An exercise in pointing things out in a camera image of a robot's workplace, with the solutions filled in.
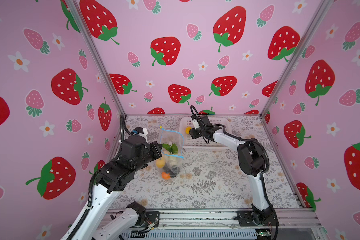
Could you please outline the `white plastic perforated basket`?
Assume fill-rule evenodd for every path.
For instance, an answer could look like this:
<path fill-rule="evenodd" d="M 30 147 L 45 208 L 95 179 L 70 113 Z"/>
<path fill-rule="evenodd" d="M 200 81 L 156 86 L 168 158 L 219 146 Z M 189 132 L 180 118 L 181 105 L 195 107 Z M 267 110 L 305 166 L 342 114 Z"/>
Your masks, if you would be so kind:
<path fill-rule="evenodd" d="M 184 136 L 184 148 L 188 150 L 200 150 L 200 151 L 223 151 L 228 149 L 227 146 L 218 142 L 214 142 L 213 131 L 217 128 L 207 128 L 203 130 L 203 126 L 196 130 L 196 133 L 191 135 L 187 134 L 186 129 L 190 127 L 195 128 L 193 119 L 191 117 L 182 118 L 180 121 L 179 132 Z"/>

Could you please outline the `yellow mango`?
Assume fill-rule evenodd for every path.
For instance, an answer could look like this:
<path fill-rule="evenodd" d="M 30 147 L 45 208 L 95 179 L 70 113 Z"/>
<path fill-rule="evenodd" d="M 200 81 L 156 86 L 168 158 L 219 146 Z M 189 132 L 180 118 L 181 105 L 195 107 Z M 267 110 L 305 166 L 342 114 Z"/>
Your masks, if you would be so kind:
<path fill-rule="evenodd" d="M 166 165 L 166 160 L 165 159 L 160 158 L 160 159 L 156 160 L 156 166 L 159 169 L 162 169 L 165 165 Z"/>

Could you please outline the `clear zip bag blue zipper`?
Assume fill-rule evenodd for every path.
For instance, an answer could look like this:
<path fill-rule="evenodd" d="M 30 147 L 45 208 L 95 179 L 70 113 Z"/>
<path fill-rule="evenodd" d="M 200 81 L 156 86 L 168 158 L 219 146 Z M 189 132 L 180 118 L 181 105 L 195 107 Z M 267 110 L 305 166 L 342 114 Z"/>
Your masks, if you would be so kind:
<path fill-rule="evenodd" d="M 183 161 L 185 159 L 183 145 L 183 134 L 164 129 L 160 126 L 160 144 L 162 144 L 162 157 L 156 161 L 156 166 L 161 171 L 164 180 L 171 180 L 183 172 Z"/>

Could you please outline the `white chinese cabbage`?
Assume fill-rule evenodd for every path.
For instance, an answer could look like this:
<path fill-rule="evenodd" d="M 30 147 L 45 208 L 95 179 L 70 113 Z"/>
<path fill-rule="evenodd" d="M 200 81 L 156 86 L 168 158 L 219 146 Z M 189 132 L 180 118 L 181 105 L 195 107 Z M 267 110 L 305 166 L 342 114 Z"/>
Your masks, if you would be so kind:
<path fill-rule="evenodd" d="M 175 169 L 179 167 L 179 160 L 177 157 L 167 156 L 166 164 L 170 169 Z"/>

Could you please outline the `orange mandarin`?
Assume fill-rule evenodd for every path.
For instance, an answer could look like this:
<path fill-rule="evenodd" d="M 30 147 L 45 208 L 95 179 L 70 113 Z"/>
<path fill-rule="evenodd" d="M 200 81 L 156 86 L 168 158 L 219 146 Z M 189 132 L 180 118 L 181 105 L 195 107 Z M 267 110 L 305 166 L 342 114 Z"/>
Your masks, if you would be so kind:
<path fill-rule="evenodd" d="M 169 174 L 165 173 L 165 172 L 162 172 L 162 178 L 164 180 L 169 180 L 169 179 L 171 179 L 171 176 Z"/>

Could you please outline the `dark purple eggplant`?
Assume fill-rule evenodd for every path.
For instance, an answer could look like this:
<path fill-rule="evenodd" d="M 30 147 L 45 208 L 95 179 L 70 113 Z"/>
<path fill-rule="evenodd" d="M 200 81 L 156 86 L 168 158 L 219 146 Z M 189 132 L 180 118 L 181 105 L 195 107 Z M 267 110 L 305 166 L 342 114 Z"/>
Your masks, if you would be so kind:
<path fill-rule="evenodd" d="M 170 178 L 175 178 L 179 175 L 181 168 L 179 166 L 172 166 L 168 168 L 166 173 L 169 174 Z"/>

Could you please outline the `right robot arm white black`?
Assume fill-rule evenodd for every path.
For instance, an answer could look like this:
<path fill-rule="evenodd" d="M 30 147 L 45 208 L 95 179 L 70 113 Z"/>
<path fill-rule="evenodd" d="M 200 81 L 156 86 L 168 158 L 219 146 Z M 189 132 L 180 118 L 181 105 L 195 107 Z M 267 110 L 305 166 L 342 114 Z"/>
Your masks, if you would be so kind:
<path fill-rule="evenodd" d="M 239 167 L 248 176 L 253 195 L 253 222 L 263 226 L 274 221 L 278 227 L 277 213 L 266 191 L 264 174 L 269 171 L 270 160 L 263 145 L 254 138 L 243 139 L 226 132 L 224 125 L 193 125 L 194 127 L 189 130 L 193 139 L 202 137 L 206 142 L 216 142 L 237 152 Z"/>

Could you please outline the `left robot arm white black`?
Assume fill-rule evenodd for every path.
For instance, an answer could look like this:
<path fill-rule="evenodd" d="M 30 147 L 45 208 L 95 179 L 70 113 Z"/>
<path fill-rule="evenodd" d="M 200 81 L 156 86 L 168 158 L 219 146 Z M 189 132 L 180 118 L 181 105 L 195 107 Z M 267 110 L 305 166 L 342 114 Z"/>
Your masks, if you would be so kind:
<path fill-rule="evenodd" d="M 104 227 L 99 225 L 135 173 L 162 157 L 162 148 L 162 144 L 148 143 L 139 135 L 122 140 L 116 157 L 91 177 L 88 201 L 63 239 L 114 240 L 130 227 L 143 226 L 147 209 L 137 202 L 129 204 Z"/>

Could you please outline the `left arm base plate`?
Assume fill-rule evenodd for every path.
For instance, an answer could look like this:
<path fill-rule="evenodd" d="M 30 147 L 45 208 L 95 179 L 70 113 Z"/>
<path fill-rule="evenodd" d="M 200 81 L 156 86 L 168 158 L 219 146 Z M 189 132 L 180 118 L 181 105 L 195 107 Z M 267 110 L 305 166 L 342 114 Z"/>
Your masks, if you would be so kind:
<path fill-rule="evenodd" d="M 159 225 L 160 212 L 157 211 L 136 211 L 131 208 L 125 209 L 122 213 L 117 214 L 114 219 L 116 227 L 124 231 L 129 228 L 148 228 Z"/>

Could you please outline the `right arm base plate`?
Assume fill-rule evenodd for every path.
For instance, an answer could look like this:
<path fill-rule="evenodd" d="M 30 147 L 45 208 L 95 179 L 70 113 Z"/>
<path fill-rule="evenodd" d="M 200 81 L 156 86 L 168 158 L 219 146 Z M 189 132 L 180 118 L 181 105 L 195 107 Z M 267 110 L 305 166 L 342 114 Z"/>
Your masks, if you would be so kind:
<path fill-rule="evenodd" d="M 275 213 L 270 213 L 265 218 L 256 215 L 252 211 L 237 211 L 235 221 L 239 222 L 240 227 L 276 227 L 279 226 Z"/>

